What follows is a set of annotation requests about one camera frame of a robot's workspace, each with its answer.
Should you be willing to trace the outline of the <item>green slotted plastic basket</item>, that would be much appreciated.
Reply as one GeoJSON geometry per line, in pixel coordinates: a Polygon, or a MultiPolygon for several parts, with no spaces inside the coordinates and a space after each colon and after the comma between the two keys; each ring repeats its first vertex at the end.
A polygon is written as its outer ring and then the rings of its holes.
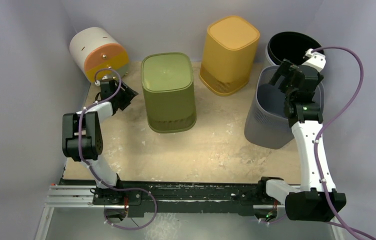
{"type": "Polygon", "coordinates": [[[141,84],[149,127],[160,134],[191,129],[197,120],[193,69],[181,52],[147,56],[141,84]]]}

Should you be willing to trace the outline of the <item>grey plastic basket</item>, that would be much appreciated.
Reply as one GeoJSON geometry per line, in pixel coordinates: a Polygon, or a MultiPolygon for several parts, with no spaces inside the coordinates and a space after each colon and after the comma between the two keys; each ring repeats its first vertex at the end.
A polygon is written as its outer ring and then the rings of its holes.
{"type": "Polygon", "coordinates": [[[245,138],[250,143],[274,150],[294,139],[284,114],[285,94],[279,90],[284,77],[275,85],[270,84],[278,68],[277,65],[269,66],[260,73],[244,127],[245,138]]]}

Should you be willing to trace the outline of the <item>orange plastic mesh basket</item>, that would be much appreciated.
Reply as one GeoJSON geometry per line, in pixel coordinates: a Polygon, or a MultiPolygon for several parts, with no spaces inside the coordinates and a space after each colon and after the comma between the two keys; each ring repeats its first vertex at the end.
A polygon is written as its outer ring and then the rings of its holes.
{"type": "Polygon", "coordinates": [[[218,96],[229,96],[248,82],[260,32],[237,15],[207,27],[199,78],[218,96]]]}

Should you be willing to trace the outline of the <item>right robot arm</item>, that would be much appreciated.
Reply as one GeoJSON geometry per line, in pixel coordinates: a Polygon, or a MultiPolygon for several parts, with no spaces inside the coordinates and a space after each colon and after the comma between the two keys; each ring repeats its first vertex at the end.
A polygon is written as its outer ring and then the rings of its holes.
{"type": "Polygon", "coordinates": [[[323,112],[313,98],[323,75],[313,66],[284,59],[270,80],[285,95],[284,114],[297,143],[301,166],[299,188],[279,177],[262,177],[257,199],[275,199],[285,206],[292,221],[330,222],[346,205],[346,195],[334,184],[323,143],[323,112]]]}

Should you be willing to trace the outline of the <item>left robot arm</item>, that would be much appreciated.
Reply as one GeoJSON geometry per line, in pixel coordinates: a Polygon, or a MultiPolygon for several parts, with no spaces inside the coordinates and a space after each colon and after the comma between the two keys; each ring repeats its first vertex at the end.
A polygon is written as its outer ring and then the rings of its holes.
{"type": "Polygon", "coordinates": [[[100,91],[94,102],[83,110],[62,116],[62,151],[67,158],[80,162],[93,175],[99,189],[107,189],[105,197],[112,204],[123,202],[125,191],[120,177],[102,155],[104,144],[101,123],[125,110],[138,92],[122,80],[99,82],[100,91]]]}

